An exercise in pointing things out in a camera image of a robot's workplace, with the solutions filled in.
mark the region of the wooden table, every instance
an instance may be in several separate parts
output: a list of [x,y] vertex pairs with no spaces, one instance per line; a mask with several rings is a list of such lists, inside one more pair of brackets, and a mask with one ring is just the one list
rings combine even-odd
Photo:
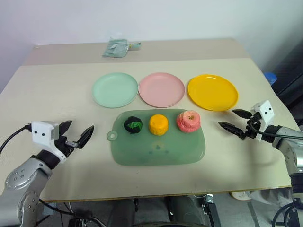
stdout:
[[[203,73],[217,74],[239,92],[234,108],[249,110],[270,100],[275,125],[298,129],[293,117],[243,48],[232,39],[142,42],[140,51],[121,59],[102,58],[106,44],[37,46],[0,95],[0,143],[31,121],[73,120],[67,136],[79,138],[95,125],[83,150],[76,150],[57,166],[41,194],[48,201],[104,200],[124,197],[199,194],[290,186],[284,158],[266,142],[241,141],[218,121],[245,129],[246,121],[231,111],[212,112],[196,106],[186,94],[172,108],[198,111],[205,134],[206,153],[199,162],[175,166],[128,167],[117,164],[107,132],[116,117],[128,110],[152,109],[139,96],[129,105],[108,109],[91,97],[93,83],[102,75],[120,71],[138,82],[146,75],[169,72],[185,85]],[[0,192],[4,180],[39,148],[31,134],[16,136],[0,156]]]

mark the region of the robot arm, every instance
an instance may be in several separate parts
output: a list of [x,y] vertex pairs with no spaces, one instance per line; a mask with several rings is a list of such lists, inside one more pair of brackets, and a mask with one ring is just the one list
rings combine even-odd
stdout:
[[254,105],[251,112],[233,110],[238,116],[248,119],[246,131],[227,122],[219,122],[225,130],[237,135],[242,140],[246,137],[264,140],[282,152],[291,178],[293,206],[298,209],[299,223],[303,225],[303,132],[282,126],[270,125],[274,117],[269,101]]
[[0,227],[36,226],[36,206],[46,182],[59,163],[63,163],[75,148],[82,149],[90,139],[94,126],[86,129],[77,142],[69,142],[63,134],[71,121],[60,125],[53,122],[32,122],[33,141],[42,147],[37,156],[32,156],[13,170],[5,180],[0,196]]

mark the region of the yellow plate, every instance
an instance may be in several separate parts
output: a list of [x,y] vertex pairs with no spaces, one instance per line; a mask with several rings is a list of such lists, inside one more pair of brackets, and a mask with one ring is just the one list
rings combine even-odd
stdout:
[[188,84],[188,94],[194,103],[206,110],[228,110],[238,101],[238,92],[233,84],[211,74],[192,78]]

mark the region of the cutting board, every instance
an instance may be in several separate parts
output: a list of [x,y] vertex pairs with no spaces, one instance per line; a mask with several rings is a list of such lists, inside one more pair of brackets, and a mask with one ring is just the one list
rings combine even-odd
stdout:
[[[107,134],[111,142],[114,160],[124,166],[159,166],[189,164],[201,160],[205,154],[202,128],[193,133],[183,133],[177,126],[177,116],[182,109],[134,110],[120,114],[113,129]],[[148,122],[155,114],[162,114],[169,121],[169,129],[163,136],[149,132]],[[130,134],[124,121],[130,116],[142,120],[138,134]]]

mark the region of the mint green plate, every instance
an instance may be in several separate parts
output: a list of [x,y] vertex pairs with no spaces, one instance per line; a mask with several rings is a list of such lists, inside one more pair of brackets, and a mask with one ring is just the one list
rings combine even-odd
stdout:
[[[159,166],[194,163],[205,154],[205,140],[202,128],[193,133],[179,130],[176,119],[185,110],[134,110],[120,114],[113,129],[107,134],[114,160],[124,166]],[[162,114],[169,121],[169,129],[163,136],[149,132],[149,119]],[[138,134],[130,134],[123,127],[124,121],[135,116],[142,120],[143,127]]]
[[93,85],[96,103],[107,108],[118,108],[131,103],[138,94],[138,83],[123,72],[112,72],[100,77]]

